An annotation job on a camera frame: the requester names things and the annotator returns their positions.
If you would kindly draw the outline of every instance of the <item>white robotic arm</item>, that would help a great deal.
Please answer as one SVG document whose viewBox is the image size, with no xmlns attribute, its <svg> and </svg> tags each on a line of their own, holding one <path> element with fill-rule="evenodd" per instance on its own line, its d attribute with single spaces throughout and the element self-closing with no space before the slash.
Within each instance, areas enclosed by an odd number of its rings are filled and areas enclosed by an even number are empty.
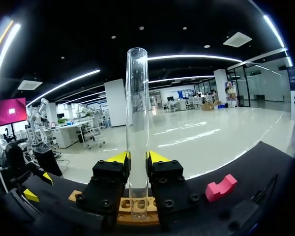
<svg viewBox="0 0 295 236">
<path fill-rule="evenodd" d="M 35 135 L 35 127 L 34 127 L 34 122 L 38 119 L 41 119 L 41 118 L 45 118 L 46 116 L 46 105 L 48 104 L 48 100 L 46 98 L 42 98 L 40 100 L 40 106 L 39 106 L 39 109 L 38 111 L 36 112 L 36 110 L 34 111 L 30 111 L 31 112 L 31 115 L 29 117 L 29 123 L 30 123 L 30 128 L 34 134 L 34 137 L 35 137 L 35 142 L 37 143 L 38 140 L 37 140 L 37 137 Z"/>
</svg>

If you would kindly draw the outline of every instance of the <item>monitor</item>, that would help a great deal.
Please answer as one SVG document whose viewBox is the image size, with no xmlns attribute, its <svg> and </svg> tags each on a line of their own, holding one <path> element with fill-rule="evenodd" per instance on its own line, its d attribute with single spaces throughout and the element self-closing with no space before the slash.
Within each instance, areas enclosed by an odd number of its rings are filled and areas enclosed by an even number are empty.
<svg viewBox="0 0 295 236">
<path fill-rule="evenodd" d="M 57 114 L 57 118 L 58 118 L 58 119 L 60 119 L 60 118 L 62 118 L 62 117 L 64 117 L 64 113 Z"/>
<path fill-rule="evenodd" d="M 27 120 L 25 98 L 0 101 L 0 126 Z"/>
</svg>

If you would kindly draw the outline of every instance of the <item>clear glass tube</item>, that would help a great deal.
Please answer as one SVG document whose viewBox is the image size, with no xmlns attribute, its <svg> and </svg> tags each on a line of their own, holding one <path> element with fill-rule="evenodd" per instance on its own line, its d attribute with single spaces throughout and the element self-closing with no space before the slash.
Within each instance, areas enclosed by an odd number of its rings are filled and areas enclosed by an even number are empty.
<svg viewBox="0 0 295 236">
<path fill-rule="evenodd" d="M 126 129 L 129 158 L 129 197 L 133 220 L 147 216 L 149 153 L 148 53 L 142 48 L 127 53 Z"/>
</svg>

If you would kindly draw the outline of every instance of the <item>white wall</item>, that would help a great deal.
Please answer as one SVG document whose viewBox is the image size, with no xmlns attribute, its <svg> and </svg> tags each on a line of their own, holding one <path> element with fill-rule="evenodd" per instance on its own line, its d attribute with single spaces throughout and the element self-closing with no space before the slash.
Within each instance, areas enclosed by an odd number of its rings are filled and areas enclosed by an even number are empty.
<svg viewBox="0 0 295 236">
<path fill-rule="evenodd" d="M 123 79 L 104 84 L 112 127 L 126 125 L 126 97 Z"/>
<path fill-rule="evenodd" d="M 178 90 L 185 90 L 185 89 L 195 89 L 193 85 L 183 85 L 177 87 L 169 87 L 169 88 L 160 88 L 160 89 L 153 89 L 150 91 L 160 91 L 162 104 L 167 103 L 167 97 L 174 97 L 174 99 L 179 98 Z"/>
</svg>

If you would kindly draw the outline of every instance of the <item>ceiling air vent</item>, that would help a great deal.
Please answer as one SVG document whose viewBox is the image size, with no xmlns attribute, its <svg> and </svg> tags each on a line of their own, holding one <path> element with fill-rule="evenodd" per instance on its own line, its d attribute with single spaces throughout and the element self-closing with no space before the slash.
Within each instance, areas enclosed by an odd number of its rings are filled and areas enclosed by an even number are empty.
<svg viewBox="0 0 295 236">
<path fill-rule="evenodd" d="M 18 87 L 18 90 L 35 90 L 43 82 L 23 80 Z"/>
<path fill-rule="evenodd" d="M 240 46 L 244 45 L 245 43 L 251 41 L 252 38 L 248 37 L 247 35 L 237 32 L 228 40 L 226 40 L 223 44 L 235 48 L 239 48 Z"/>
</svg>

